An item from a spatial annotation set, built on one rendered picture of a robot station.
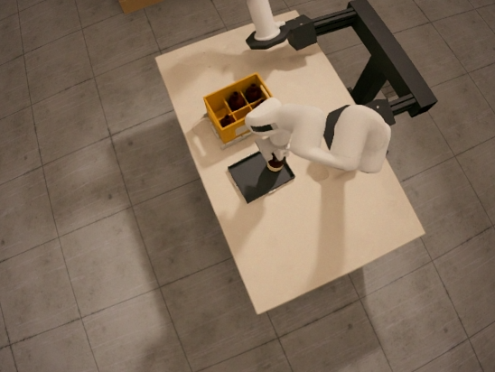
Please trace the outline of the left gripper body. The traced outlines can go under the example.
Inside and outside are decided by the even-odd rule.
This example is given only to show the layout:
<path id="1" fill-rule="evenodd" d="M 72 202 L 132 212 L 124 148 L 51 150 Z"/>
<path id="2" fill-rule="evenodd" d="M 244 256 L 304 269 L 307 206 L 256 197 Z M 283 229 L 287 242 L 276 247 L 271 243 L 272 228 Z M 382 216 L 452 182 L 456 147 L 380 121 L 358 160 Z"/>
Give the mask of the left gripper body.
<path id="1" fill-rule="evenodd" d="M 290 145 L 288 144 L 288 148 L 290 147 Z M 276 151 L 273 152 L 276 156 L 276 158 L 278 159 L 278 161 L 281 161 L 283 160 L 283 157 L 286 156 L 289 157 L 289 154 L 290 154 L 290 148 L 288 150 L 285 150 L 284 148 L 283 149 L 278 149 Z"/>

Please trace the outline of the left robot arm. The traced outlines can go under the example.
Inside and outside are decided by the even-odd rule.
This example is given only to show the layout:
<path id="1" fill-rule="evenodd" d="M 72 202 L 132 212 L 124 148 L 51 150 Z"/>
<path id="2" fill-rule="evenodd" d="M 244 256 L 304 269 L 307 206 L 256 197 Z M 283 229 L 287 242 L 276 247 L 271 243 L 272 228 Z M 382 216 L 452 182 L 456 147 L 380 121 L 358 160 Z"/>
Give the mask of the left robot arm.
<path id="1" fill-rule="evenodd" d="M 344 171 L 381 171 L 391 130 L 377 112 L 359 105 L 346 107 L 334 127 L 329 152 L 320 148 L 325 123 L 325 114 L 318 107 L 281 105 L 276 98 L 269 98 L 245 117 L 245 124 L 251 132 L 268 136 L 255 140 L 266 162 L 273 159 L 272 152 L 283 148 L 288 150 L 293 132 L 289 148 L 300 158 Z"/>

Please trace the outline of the yellow plastic crate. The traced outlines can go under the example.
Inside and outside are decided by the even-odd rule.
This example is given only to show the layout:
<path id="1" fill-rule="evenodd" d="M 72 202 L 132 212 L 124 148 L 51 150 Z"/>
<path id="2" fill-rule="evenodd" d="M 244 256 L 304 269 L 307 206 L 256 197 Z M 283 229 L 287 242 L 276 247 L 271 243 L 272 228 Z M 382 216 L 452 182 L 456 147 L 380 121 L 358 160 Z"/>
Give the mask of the yellow plastic crate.
<path id="1" fill-rule="evenodd" d="M 260 100 L 259 99 L 258 101 L 253 102 L 251 104 L 247 102 L 246 90 L 248 87 L 250 87 L 251 83 L 256 83 L 257 87 L 260 88 L 261 99 L 268 100 L 269 98 L 273 98 L 273 95 L 271 94 L 266 84 L 260 78 L 257 72 L 203 97 L 209 119 L 211 119 L 211 117 L 214 116 L 216 122 L 219 125 L 219 128 L 221 129 L 217 132 L 223 144 L 226 144 L 250 132 L 250 130 L 247 128 L 245 124 L 245 117 L 249 112 L 252 111 L 252 109 L 254 110 L 255 104 Z M 261 87 L 261 85 L 264 89 Z M 237 91 L 239 95 L 241 95 L 244 98 L 245 106 L 232 113 L 229 108 L 229 97 L 232 95 L 234 91 Z M 232 116 L 236 120 L 236 122 L 222 128 L 220 125 L 220 120 L 225 115 Z"/>

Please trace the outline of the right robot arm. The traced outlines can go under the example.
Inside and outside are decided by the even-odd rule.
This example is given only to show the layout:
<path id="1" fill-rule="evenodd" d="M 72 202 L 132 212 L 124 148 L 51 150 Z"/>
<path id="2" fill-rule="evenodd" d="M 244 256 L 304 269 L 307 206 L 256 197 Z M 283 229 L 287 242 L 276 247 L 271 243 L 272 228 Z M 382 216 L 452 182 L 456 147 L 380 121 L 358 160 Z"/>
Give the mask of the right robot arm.
<path id="1" fill-rule="evenodd" d="M 257 32 L 257 41 L 276 37 L 280 33 L 279 27 L 285 25 L 285 21 L 274 22 L 268 0 L 247 0 L 247 7 Z"/>

